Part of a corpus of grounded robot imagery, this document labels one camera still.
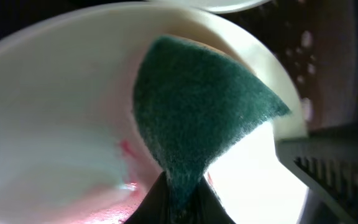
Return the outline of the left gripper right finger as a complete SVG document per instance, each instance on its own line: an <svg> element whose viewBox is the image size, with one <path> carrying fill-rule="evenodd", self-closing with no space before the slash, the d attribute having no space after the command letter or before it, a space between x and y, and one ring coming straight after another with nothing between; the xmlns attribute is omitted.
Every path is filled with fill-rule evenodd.
<svg viewBox="0 0 358 224"><path fill-rule="evenodd" d="M191 196L192 224L235 224L203 177Z"/></svg>

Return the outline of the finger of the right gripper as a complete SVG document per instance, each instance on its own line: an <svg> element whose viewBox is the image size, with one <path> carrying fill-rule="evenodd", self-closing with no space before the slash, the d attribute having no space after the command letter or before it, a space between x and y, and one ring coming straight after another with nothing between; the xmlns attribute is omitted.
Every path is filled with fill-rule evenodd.
<svg viewBox="0 0 358 224"><path fill-rule="evenodd" d="M278 160L344 223L358 223L358 123L275 143Z"/></svg>

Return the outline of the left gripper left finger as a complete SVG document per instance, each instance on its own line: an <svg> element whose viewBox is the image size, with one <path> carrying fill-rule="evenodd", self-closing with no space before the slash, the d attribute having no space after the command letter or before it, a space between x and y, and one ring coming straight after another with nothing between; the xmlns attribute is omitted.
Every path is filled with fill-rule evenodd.
<svg viewBox="0 0 358 224"><path fill-rule="evenodd" d="M162 172L136 211L124 224L169 224L170 190L167 175Z"/></svg>

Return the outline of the green yellow sponge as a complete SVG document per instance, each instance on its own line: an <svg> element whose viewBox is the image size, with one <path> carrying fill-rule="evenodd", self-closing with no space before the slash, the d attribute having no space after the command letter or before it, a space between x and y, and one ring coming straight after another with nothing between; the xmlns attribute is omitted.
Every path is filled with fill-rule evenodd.
<svg viewBox="0 0 358 224"><path fill-rule="evenodd" d="M171 209L179 211L212 162L290 109L236 60L165 35L152 42L139 67L132 111L167 175Z"/></svg>

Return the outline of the light blue plate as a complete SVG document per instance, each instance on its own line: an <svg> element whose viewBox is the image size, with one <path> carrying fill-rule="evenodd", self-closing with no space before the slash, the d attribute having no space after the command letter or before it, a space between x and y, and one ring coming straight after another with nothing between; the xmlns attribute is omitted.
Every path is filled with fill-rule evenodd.
<svg viewBox="0 0 358 224"><path fill-rule="evenodd" d="M234 57L291 114L265 123L210 168L237 223L298 223L306 185L274 142L306 135L298 93L273 54L238 25L189 7L123 2L62 14L0 41L0 223L120 223L160 168L131 113L139 62L173 34Z"/></svg>
<svg viewBox="0 0 358 224"><path fill-rule="evenodd" d="M244 11L263 5L270 0L148 0L195 7L214 14L227 14Z"/></svg>

